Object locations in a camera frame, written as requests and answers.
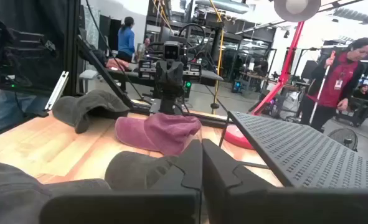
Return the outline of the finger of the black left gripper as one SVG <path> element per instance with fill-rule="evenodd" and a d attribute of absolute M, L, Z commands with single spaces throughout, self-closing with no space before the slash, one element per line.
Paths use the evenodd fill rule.
<path fill-rule="evenodd" d="M 181 95 L 183 83 L 184 64 L 182 62 L 173 62 L 170 72 L 171 88 L 175 95 Z"/>
<path fill-rule="evenodd" d="M 156 90 L 159 95 L 169 95 L 169 85 L 168 83 L 168 71 L 171 68 L 171 63 L 165 60 L 159 60 L 156 62 Z"/>

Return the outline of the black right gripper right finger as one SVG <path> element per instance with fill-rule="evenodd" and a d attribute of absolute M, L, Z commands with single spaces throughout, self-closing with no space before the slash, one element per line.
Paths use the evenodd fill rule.
<path fill-rule="evenodd" d="M 275 187 L 202 140 L 210 224 L 368 224 L 368 190 Z"/>

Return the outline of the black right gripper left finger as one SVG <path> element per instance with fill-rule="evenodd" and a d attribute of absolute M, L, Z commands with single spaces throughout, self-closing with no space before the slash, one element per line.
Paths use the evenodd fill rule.
<path fill-rule="evenodd" d="M 202 202 L 202 144 L 193 140 L 150 189 L 80 192 L 48 201 L 40 224 L 196 224 Z"/>

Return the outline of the dark grey baseball cap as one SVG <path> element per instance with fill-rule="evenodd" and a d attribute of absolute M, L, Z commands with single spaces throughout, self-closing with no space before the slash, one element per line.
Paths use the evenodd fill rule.
<path fill-rule="evenodd" d="M 92 90 L 80 97 L 61 97 L 55 102 L 52 114 L 81 134 L 90 127 L 91 117 L 118 119 L 127 116 L 129 110 L 116 95 L 104 90 Z"/>
<path fill-rule="evenodd" d="M 43 184 L 17 167 L 0 163 L 0 224 L 39 224 L 42 207 L 56 196 L 110 189 L 103 179 Z"/>
<path fill-rule="evenodd" d="M 159 158 L 123 151 L 109 163 L 104 180 L 113 190 L 150 189 L 178 160 L 177 156 Z"/>

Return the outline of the maroon corduroy baseball cap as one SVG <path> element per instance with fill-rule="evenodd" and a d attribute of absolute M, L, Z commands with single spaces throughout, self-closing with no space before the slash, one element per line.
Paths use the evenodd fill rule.
<path fill-rule="evenodd" d="M 201 122 L 194 116 L 164 113 L 146 119 L 120 117 L 115 123 L 116 137 L 122 143 L 165 156 L 179 155 L 200 128 Z"/>

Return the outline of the dark desk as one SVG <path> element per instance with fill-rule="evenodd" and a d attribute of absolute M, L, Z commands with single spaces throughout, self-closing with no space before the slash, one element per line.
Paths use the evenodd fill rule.
<path fill-rule="evenodd" d="M 150 79 L 140 78 L 138 76 L 138 64 L 135 63 L 129 63 L 128 70 L 125 72 L 118 70 L 115 67 L 112 67 L 112 68 L 103 68 L 98 73 L 103 77 L 104 80 L 106 80 L 106 78 L 108 77 L 110 80 L 118 80 L 119 82 L 125 83 L 132 82 L 133 84 L 139 84 L 149 87 L 154 87 L 156 84 L 155 76 Z M 217 80 L 222 81 L 223 78 L 219 77 L 218 74 L 212 71 L 202 69 L 200 82 L 193 82 L 193 81 L 189 82 L 200 83 L 207 86 L 214 86 Z"/>

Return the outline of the yellow pole with black knob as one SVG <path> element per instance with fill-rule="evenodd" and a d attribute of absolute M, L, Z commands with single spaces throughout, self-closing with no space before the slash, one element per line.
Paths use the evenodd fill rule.
<path fill-rule="evenodd" d="M 221 64 L 222 64 L 222 45 L 224 43 L 224 23 L 222 21 L 220 12 L 217 10 L 213 0 L 209 0 L 210 5 L 212 6 L 212 8 L 214 9 L 216 15 L 217 15 L 217 22 L 218 27 L 215 28 L 215 37 L 214 37 L 214 42 L 212 45 L 212 50 L 215 52 L 216 50 L 219 51 L 219 56 L 218 56 L 218 62 L 217 62 L 217 74 L 219 77 L 221 77 L 220 74 L 220 68 L 221 68 Z M 216 81 L 215 83 L 215 90 L 214 90 L 214 100 L 213 103 L 211 104 L 211 108 L 212 108 L 212 114 L 215 115 L 217 109 L 219 108 L 219 104 L 218 104 L 218 91 L 219 91 L 219 80 Z"/>

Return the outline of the black perforated metal shelf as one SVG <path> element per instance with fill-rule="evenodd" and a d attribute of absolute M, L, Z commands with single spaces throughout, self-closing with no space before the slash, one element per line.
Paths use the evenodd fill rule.
<path fill-rule="evenodd" d="M 302 124 L 229 111 L 285 187 L 368 189 L 368 159 Z"/>

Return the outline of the silver aluminium extrusion bar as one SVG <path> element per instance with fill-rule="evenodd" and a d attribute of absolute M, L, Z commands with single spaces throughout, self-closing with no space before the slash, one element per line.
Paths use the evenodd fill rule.
<path fill-rule="evenodd" d="M 54 106 L 55 102 L 61 97 L 62 93 L 64 92 L 65 86 L 68 82 L 69 72 L 63 71 L 46 106 L 45 110 L 50 111 Z"/>

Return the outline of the red desk lamp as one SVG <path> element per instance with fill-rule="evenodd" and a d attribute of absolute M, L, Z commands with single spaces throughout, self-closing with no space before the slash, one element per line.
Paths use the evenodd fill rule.
<path fill-rule="evenodd" d="M 321 7 L 321 0 L 273 0 L 274 10 L 280 18 L 286 22 L 297 22 L 297 28 L 293 36 L 291 45 L 288 50 L 288 55 L 283 64 L 283 70 L 278 79 L 278 83 L 272 89 L 269 94 L 267 94 L 264 99 L 251 110 L 251 115 L 260 115 L 264 110 L 265 104 L 268 103 L 273 97 L 281 90 L 289 79 L 289 66 L 293 62 L 292 56 L 297 48 L 301 32 L 304 27 L 304 22 L 312 18 Z"/>

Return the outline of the black floor fan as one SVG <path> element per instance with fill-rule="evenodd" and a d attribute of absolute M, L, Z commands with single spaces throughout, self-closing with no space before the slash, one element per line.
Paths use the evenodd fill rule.
<path fill-rule="evenodd" d="M 349 128 L 340 128 L 331 131 L 328 137 L 357 152 L 358 137 L 357 134 Z"/>

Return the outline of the white pole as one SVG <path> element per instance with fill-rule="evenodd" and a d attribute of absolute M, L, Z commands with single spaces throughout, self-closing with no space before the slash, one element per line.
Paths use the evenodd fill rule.
<path fill-rule="evenodd" d="M 322 92 L 322 90 L 323 90 L 324 82 L 325 82 L 326 77 L 327 77 L 327 75 L 328 75 L 328 73 L 329 73 L 329 69 L 330 69 L 330 67 L 331 67 L 330 65 L 327 65 L 327 66 L 326 66 L 326 70 L 325 70 L 325 73 L 324 73 L 324 77 L 323 77 L 323 80 L 322 80 L 322 82 L 321 82 L 321 86 L 320 86 L 320 89 L 319 89 L 319 91 L 318 91 L 318 95 L 317 95 L 317 97 L 316 97 L 316 101 L 315 101 L 315 103 L 314 103 L 314 107 L 313 107 L 313 110 L 312 110 L 312 113 L 311 113 L 311 117 L 310 117 L 310 120 L 309 120 L 309 125 L 310 125 L 310 126 L 312 125 L 312 122 L 313 122 L 313 119 L 314 119 L 314 115 L 315 115 L 316 109 L 317 109 L 317 107 L 318 107 L 318 103 L 319 103 L 319 99 L 320 99 L 320 96 L 321 96 L 321 92 Z"/>

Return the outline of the black aluminium rig frame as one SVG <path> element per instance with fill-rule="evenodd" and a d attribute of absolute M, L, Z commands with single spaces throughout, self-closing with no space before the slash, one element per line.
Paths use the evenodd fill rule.
<path fill-rule="evenodd" d="M 110 59 L 92 45 L 81 48 L 78 37 L 80 0 L 0 0 L 0 131 L 40 116 L 62 72 L 76 83 L 72 67 L 79 57 L 111 83 Z"/>

